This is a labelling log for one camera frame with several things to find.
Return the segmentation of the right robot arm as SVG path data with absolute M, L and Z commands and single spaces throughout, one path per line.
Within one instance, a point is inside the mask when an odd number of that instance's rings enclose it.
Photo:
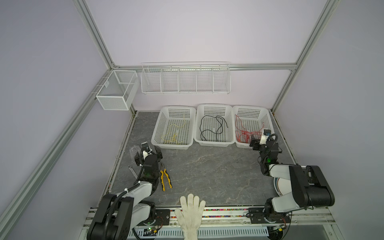
M 278 155 L 282 151 L 277 134 L 264 130 L 261 137 L 253 135 L 250 147 L 260 154 L 258 162 L 263 175 L 285 179 L 291 183 L 290 192 L 267 199 L 262 214 L 268 223 L 275 223 L 290 212 L 331 207 L 335 204 L 335 195 L 319 166 L 288 165 L 278 162 Z

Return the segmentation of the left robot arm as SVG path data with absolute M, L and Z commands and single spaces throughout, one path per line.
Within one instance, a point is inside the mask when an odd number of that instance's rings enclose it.
M 135 155 L 141 167 L 133 186 L 118 194 L 102 197 L 87 233 L 87 240 L 126 240 L 130 231 L 138 224 L 155 221 L 155 203 L 146 201 L 158 188 L 163 158 L 161 149 L 152 150 L 147 142 Z

